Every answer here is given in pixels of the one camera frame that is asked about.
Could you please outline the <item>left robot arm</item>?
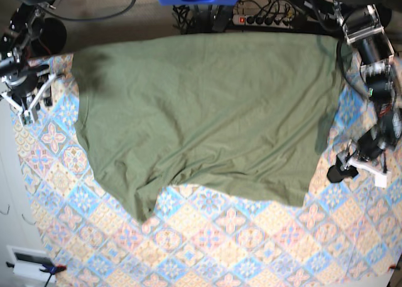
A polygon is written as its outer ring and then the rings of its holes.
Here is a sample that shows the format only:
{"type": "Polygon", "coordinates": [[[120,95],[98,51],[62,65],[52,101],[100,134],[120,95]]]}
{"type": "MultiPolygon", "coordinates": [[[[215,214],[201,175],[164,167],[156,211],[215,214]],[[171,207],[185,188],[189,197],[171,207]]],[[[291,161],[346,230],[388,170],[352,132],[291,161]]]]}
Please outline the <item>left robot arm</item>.
{"type": "Polygon", "coordinates": [[[333,0],[334,15],[345,43],[361,58],[364,87],[356,92],[372,102],[377,123],[336,156],[327,172],[331,183],[354,178],[359,170],[374,175],[375,185],[387,186],[386,150],[395,149],[401,139],[401,86],[394,62],[394,49],[387,37],[377,5],[384,0],[333,0]]]}

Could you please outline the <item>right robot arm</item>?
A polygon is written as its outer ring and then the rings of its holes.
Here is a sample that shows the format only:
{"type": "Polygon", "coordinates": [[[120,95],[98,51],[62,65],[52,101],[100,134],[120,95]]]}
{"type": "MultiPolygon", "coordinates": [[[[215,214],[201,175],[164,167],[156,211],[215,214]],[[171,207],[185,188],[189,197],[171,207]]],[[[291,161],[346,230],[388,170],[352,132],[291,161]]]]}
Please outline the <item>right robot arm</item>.
{"type": "Polygon", "coordinates": [[[20,0],[20,7],[10,19],[7,30],[1,35],[1,82],[6,90],[5,100],[23,116],[40,110],[40,102],[53,105],[50,78],[40,72],[47,65],[32,67],[28,60],[34,53],[32,43],[40,42],[45,32],[45,12],[40,8],[53,6],[55,0],[20,0]]]}

